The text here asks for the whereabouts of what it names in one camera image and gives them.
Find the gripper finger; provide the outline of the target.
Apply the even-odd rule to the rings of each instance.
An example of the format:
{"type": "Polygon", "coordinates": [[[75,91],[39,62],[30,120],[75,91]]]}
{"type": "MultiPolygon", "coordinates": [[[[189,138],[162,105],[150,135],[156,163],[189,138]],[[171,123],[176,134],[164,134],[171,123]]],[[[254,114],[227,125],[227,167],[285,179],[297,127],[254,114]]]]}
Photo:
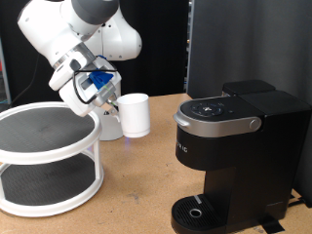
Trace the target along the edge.
{"type": "Polygon", "coordinates": [[[112,95],[108,98],[103,109],[110,115],[115,116],[119,113],[118,103],[117,103],[117,96],[112,95]]]}

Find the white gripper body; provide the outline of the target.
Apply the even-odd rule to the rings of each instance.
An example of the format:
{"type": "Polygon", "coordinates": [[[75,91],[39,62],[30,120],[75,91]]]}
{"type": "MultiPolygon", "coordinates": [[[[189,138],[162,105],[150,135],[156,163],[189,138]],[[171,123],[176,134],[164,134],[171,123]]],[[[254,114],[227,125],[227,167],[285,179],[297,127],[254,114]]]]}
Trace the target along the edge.
{"type": "Polygon", "coordinates": [[[117,68],[109,61],[100,68],[82,68],[78,61],[71,61],[69,67],[73,73],[59,95],[76,115],[86,116],[115,95],[120,79],[117,68]]]}

